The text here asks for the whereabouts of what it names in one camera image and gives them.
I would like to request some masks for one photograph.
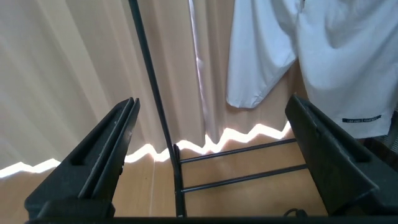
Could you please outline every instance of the cable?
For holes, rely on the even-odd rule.
[[[303,209],[291,208],[284,213],[284,217],[287,217],[290,213],[296,212],[296,217],[307,217],[307,213]]]

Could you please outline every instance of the clothing tag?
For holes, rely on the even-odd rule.
[[[362,123],[362,122],[372,122],[377,119],[381,118],[381,115],[375,116],[373,118],[360,118],[360,119],[348,119],[348,118],[343,118],[344,123]]]

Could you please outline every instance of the horizontal metal bar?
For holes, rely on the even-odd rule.
[[[217,153],[212,153],[209,155],[198,156],[198,157],[189,158],[189,159],[182,159],[182,160],[180,160],[180,163],[184,164],[187,162],[195,162],[195,161],[210,159],[210,158],[219,157],[219,156],[226,156],[226,155],[231,155],[231,154],[240,153],[240,152],[247,152],[247,151],[251,151],[251,150],[262,149],[265,147],[279,146],[281,144],[288,144],[288,143],[292,143],[295,141],[296,141],[296,139],[286,139],[286,140],[281,140],[281,141],[276,141],[276,142],[271,142],[271,143],[260,144],[257,146],[244,147],[242,149],[234,149],[234,150],[225,151],[225,152],[217,152]]]
[[[187,192],[193,192],[196,190],[209,189],[212,187],[219,187],[219,186],[223,186],[223,185],[227,185],[227,184],[234,184],[234,183],[238,183],[238,182],[242,182],[242,181],[254,180],[257,178],[261,178],[261,177],[269,177],[272,175],[284,174],[287,172],[293,172],[296,170],[301,170],[301,169],[306,169],[306,168],[307,168],[307,165],[302,164],[302,165],[298,165],[298,166],[292,166],[292,167],[287,167],[287,168],[282,168],[282,169],[277,169],[277,170],[272,170],[272,171],[267,171],[267,172],[261,172],[258,174],[247,175],[244,177],[237,177],[237,178],[232,178],[232,179],[228,179],[228,180],[222,180],[222,181],[213,182],[213,183],[209,183],[209,184],[201,184],[201,185],[196,185],[196,186],[192,186],[192,187],[186,187],[186,188],[182,189],[182,192],[187,193]]]

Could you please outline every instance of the curtain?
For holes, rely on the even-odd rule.
[[[172,141],[202,147],[205,134],[217,143],[225,128],[257,123],[282,130],[297,63],[256,109],[228,106],[234,2],[192,3],[191,14],[187,0],[139,1]],[[61,161],[130,96],[141,110],[129,153],[165,149],[127,0],[1,1],[0,66],[0,169]]]

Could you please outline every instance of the black object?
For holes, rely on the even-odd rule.
[[[311,103],[296,96],[291,97],[285,112],[307,165],[303,164],[184,188],[181,172],[183,163],[227,156],[228,154],[260,149],[266,146],[287,144],[294,140],[283,140],[268,145],[236,149],[233,152],[220,152],[212,156],[181,160],[180,150],[177,145],[172,144],[170,138],[138,3],[136,0],[129,0],[129,3],[174,169],[177,217],[187,216],[184,200],[184,193],[186,192],[292,172],[304,169],[306,166],[311,172],[329,215],[388,216],[333,218],[112,218],[114,208],[111,205],[111,198],[119,175],[116,170],[122,168],[122,161],[127,150],[126,146],[130,140],[129,137],[122,138],[120,140],[121,144],[119,140],[115,141],[114,135],[123,136],[126,132],[130,133],[132,129],[131,125],[127,125],[128,128],[126,129],[118,128],[116,132],[109,132],[109,129],[105,126],[109,124],[109,120],[113,121],[114,116],[116,116],[114,114],[114,116],[111,116],[112,118],[107,118],[110,116],[107,115],[104,119],[106,121],[102,120],[60,166],[28,197],[25,202],[25,207],[28,209],[31,219],[28,223],[398,223],[397,173],[369,153],[366,148],[358,144],[355,139],[317,110]],[[133,117],[135,122],[137,116],[134,111],[137,112],[132,107],[129,114],[135,115]],[[129,120],[129,118],[126,123],[131,124],[132,120]],[[103,139],[112,139],[111,142],[115,144],[114,147],[110,144],[108,144],[108,147],[95,147],[97,143],[98,145],[104,144]],[[106,153],[98,154],[100,152],[99,149],[103,149],[103,152]],[[102,161],[98,169],[89,168],[96,166],[95,164],[97,163],[93,163],[93,161]],[[81,173],[76,171],[76,169],[79,169],[78,166],[82,166],[80,169]]]

